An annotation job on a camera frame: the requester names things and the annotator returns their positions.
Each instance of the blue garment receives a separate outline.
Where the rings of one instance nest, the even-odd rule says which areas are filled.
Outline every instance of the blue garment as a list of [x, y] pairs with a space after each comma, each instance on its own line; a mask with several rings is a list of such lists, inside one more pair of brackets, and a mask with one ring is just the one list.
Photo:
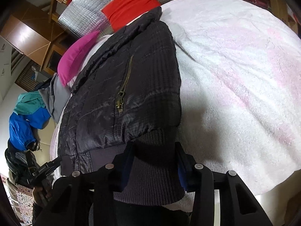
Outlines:
[[19, 95], [14, 113], [17, 115], [31, 115], [40, 107], [45, 108], [45, 104], [39, 92], [26, 92]]
[[27, 150], [30, 143], [36, 142], [31, 126], [42, 129], [49, 118], [47, 109], [42, 107], [31, 115], [17, 115], [13, 112], [9, 118], [9, 139], [12, 145], [18, 150]]

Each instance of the floor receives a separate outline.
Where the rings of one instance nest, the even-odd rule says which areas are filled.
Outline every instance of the floor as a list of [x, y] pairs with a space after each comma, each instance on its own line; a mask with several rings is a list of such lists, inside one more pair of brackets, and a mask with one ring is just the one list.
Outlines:
[[[287, 180], [263, 195], [255, 198], [261, 204], [273, 226], [284, 224], [287, 203], [301, 191], [301, 170], [294, 172]], [[219, 204], [215, 205], [214, 226], [220, 225]]]

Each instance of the zipper pull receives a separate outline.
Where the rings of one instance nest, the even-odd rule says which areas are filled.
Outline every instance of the zipper pull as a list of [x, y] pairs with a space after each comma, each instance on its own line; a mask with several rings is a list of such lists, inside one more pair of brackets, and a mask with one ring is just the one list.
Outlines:
[[116, 101], [116, 107], [119, 113], [123, 111], [123, 100], [124, 100], [124, 92], [120, 91], [117, 94], [117, 101]]

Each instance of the magenta pillow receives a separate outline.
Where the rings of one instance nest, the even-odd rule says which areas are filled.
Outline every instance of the magenta pillow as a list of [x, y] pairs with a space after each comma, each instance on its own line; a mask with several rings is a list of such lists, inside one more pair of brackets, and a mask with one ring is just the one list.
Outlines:
[[95, 44], [98, 34], [99, 31], [94, 31], [83, 36], [64, 53], [58, 63], [58, 77], [63, 86], [77, 74], [85, 56]]

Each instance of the reflective foil sheet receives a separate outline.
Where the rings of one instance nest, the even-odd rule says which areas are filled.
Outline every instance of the reflective foil sheet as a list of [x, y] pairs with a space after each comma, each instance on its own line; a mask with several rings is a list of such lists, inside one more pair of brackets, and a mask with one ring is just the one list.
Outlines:
[[[112, 0], [72, 0], [58, 22], [78, 37], [100, 30], [102, 35], [112, 34], [113, 29], [102, 9]], [[171, 0], [158, 0], [161, 4]]]

